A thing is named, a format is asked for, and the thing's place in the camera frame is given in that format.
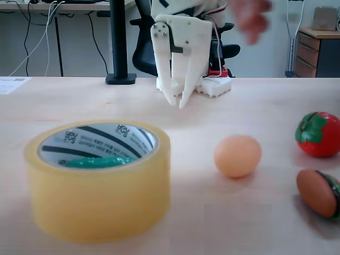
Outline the person's hand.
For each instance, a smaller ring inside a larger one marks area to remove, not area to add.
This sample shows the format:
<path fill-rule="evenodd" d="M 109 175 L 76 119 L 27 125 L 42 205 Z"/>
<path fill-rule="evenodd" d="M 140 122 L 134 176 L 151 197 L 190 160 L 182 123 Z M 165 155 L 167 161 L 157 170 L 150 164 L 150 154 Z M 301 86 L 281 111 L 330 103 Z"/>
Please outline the person's hand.
<path fill-rule="evenodd" d="M 271 10 L 272 2 L 267 0 L 229 0 L 226 3 L 248 44 L 256 44 L 261 34 L 268 28 L 265 13 Z"/>

